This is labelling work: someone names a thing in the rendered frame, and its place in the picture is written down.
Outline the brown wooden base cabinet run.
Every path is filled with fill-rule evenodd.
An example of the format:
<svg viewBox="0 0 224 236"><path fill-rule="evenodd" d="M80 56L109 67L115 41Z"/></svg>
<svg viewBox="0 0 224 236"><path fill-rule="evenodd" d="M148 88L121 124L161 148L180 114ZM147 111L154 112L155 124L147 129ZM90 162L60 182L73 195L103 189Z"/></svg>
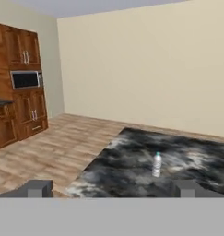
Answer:
<svg viewBox="0 0 224 236"><path fill-rule="evenodd" d="M15 110L11 100L0 99L0 148L18 140L15 126Z"/></svg>

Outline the clear water bottle green cap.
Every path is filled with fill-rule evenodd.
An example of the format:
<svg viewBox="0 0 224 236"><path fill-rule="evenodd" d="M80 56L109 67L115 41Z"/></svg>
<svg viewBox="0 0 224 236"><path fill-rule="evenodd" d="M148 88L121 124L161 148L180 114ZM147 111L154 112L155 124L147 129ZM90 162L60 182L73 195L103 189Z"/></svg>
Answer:
<svg viewBox="0 0 224 236"><path fill-rule="evenodd" d="M154 177L160 177L162 158L159 152L156 153L153 160L152 175Z"/></svg>

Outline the tall brown wooden cabinet run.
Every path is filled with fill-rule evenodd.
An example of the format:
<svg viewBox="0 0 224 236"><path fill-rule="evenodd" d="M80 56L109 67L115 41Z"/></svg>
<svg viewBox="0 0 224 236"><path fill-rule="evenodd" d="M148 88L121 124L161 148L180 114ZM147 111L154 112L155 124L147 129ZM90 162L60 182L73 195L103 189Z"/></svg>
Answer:
<svg viewBox="0 0 224 236"><path fill-rule="evenodd" d="M0 99L14 102L19 140L48 128L36 32L0 24Z"/></svg>

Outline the silver black microwave oven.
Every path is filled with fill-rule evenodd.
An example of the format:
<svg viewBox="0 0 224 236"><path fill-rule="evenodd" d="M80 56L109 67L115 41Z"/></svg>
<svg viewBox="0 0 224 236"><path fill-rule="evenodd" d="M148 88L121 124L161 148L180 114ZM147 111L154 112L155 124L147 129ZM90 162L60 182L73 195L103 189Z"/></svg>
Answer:
<svg viewBox="0 0 224 236"><path fill-rule="evenodd" d="M11 71L13 89L39 88L43 86L41 71Z"/></svg>

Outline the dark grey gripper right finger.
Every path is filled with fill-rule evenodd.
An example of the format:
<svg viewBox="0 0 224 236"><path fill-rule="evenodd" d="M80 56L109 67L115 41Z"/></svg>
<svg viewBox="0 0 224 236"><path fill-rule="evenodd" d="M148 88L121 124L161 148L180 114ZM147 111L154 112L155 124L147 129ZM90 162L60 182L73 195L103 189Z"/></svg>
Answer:
<svg viewBox="0 0 224 236"><path fill-rule="evenodd" d="M186 198L224 198L223 194L207 190L193 180L172 180L171 195Z"/></svg>

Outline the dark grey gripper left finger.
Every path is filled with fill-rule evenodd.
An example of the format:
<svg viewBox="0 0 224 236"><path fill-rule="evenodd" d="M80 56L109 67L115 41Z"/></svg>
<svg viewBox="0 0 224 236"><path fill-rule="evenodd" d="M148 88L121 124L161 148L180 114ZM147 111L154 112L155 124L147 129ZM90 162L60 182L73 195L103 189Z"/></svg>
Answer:
<svg viewBox="0 0 224 236"><path fill-rule="evenodd" d="M0 194L0 197L53 197L53 180L29 180L17 189Z"/></svg>

